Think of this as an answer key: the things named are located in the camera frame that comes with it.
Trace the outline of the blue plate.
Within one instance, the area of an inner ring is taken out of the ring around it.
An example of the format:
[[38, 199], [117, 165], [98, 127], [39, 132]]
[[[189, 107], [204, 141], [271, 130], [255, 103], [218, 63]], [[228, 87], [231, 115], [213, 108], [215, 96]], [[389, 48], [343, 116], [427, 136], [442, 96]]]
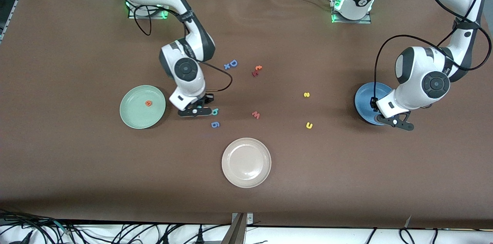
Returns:
[[[376, 97], [378, 99], [385, 97], [391, 91], [392, 91], [392, 88], [390, 88], [388, 85], [382, 84], [380, 82], [376, 83]], [[369, 83], [362, 85], [356, 91], [355, 98], [354, 98], [354, 105], [355, 105], [356, 111], [359, 113], [361, 118], [364, 121], [366, 121], [367, 123], [370, 123], [370, 124], [376, 125], [376, 126], [384, 126], [384, 124], [382, 124], [376, 120], [376, 116], [380, 113], [377, 111], [374, 111], [370, 105], [371, 98], [373, 98], [373, 97], [374, 97], [374, 83], [369, 82]]]

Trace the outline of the light green plate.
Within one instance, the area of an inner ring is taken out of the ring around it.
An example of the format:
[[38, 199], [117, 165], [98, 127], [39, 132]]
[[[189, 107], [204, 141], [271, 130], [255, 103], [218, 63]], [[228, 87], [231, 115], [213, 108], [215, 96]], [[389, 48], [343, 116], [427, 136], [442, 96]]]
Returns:
[[[151, 107], [145, 105], [147, 100], [153, 102]], [[125, 94], [120, 103], [119, 113], [128, 127], [146, 129], [160, 121], [166, 107], [166, 98], [157, 87], [140, 85]]]

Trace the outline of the white plate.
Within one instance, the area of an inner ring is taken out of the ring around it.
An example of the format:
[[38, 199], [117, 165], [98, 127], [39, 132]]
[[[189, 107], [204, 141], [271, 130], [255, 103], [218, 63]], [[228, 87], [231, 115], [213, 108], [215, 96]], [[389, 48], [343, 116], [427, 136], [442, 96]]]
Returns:
[[268, 178], [272, 168], [269, 149], [254, 138], [236, 139], [225, 148], [221, 159], [223, 174], [229, 183], [249, 189]]

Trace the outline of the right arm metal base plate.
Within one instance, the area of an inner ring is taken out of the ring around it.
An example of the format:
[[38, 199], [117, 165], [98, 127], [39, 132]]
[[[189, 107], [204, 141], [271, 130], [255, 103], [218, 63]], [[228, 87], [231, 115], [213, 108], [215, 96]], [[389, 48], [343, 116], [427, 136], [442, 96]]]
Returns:
[[[158, 6], [143, 6], [139, 9], [135, 9], [136, 5], [129, 4], [126, 2], [126, 9], [128, 11], [129, 19], [167, 19], [168, 12], [165, 10], [160, 10]], [[169, 6], [160, 6], [164, 9], [169, 9]]]

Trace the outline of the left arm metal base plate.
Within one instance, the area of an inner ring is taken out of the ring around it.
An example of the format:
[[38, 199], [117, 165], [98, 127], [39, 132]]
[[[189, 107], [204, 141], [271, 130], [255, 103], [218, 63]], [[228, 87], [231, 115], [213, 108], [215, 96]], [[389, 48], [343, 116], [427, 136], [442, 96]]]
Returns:
[[362, 16], [362, 18], [357, 19], [357, 20], [352, 20], [346, 18], [340, 11], [339, 9], [341, 8], [342, 4], [346, 0], [331, 0], [330, 2], [330, 7], [331, 7], [331, 19], [333, 23], [355, 23], [355, 24], [370, 24], [371, 23], [371, 16], [370, 16], [370, 10], [372, 9], [372, 2], [368, 6], [368, 9], [359, 10], [356, 9], [356, 13], [364, 12], [365, 15]]

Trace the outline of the metal table bracket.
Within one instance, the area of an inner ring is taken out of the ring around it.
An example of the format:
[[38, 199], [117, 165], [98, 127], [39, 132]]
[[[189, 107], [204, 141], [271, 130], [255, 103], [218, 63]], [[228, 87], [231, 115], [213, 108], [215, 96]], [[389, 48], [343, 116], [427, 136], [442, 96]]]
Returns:
[[232, 213], [232, 223], [220, 244], [244, 244], [248, 225], [253, 224], [253, 212]]

